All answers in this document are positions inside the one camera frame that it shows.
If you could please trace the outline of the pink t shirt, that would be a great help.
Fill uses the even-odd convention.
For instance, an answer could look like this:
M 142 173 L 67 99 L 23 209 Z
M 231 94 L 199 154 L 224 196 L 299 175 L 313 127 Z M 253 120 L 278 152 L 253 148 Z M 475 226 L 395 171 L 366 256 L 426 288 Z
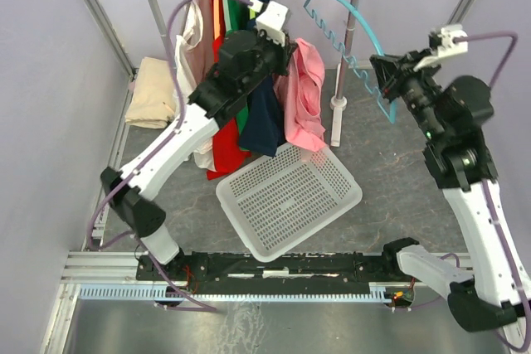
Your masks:
M 284 113 L 286 141 L 315 153 L 326 146 L 321 121 L 324 63 L 314 45 L 302 38 L 295 43 L 288 74 L 275 77 L 274 91 Z

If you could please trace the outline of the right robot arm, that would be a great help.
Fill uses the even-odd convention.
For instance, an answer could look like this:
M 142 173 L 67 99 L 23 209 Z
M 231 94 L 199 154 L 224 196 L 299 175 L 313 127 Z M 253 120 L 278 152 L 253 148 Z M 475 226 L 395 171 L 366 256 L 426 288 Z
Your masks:
M 462 75 L 446 88 L 434 80 L 438 66 L 420 67 L 427 51 L 373 55 L 371 65 L 384 99 L 402 99 L 426 138 L 428 172 L 460 226 L 470 271 L 430 254 L 417 240 L 385 245 L 381 271 L 408 275 L 443 297 L 467 332 L 495 331 L 530 319 L 530 277 L 504 218 L 498 173 L 482 126 L 494 115 L 490 87 Z

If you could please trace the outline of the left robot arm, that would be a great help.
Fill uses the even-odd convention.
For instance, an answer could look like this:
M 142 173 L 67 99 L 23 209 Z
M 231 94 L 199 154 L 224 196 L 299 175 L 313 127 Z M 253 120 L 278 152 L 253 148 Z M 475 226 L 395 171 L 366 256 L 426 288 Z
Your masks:
M 236 117 L 248 95 L 265 78 L 287 75 L 295 48 L 284 30 L 256 27 L 233 32 L 219 48 L 217 63 L 190 94 L 179 118 L 135 160 L 120 170 L 107 167 L 100 174 L 110 208 L 154 257 L 154 268 L 165 279 L 182 273 L 183 258 L 155 197 L 189 155 Z

